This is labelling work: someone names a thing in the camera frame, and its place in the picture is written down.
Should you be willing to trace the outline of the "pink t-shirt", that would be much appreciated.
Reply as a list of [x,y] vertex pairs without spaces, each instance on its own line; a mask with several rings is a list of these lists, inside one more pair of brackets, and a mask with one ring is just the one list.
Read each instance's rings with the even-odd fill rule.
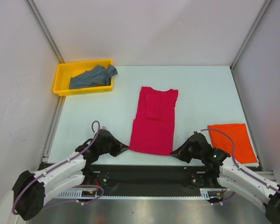
[[133,121],[129,147],[131,150],[169,156],[173,150],[175,105],[179,91],[158,91],[143,86]]

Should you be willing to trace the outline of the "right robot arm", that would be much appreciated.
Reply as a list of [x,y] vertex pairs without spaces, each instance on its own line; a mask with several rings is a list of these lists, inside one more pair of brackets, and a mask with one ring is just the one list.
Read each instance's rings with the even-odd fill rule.
[[261,209],[272,224],[280,224],[280,184],[256,174],[220,148],[213,148],[202,133],[195,132],[172,157],[189,163],[200,160],[207,168],[204,180],[211,187],[223,187]]

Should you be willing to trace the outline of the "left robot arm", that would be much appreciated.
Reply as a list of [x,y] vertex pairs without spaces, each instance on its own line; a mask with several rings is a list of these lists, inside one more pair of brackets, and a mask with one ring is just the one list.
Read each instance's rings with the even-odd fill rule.
[[66,159],[39,171],[22,172],[12,190],[12,213],[28,221],[35,217],[52,198],[78,185],[90,186],[94,175],[86,166],[96,162],[101,155],[113,157],[129,147],[117,140],[108,130],[100,129]]

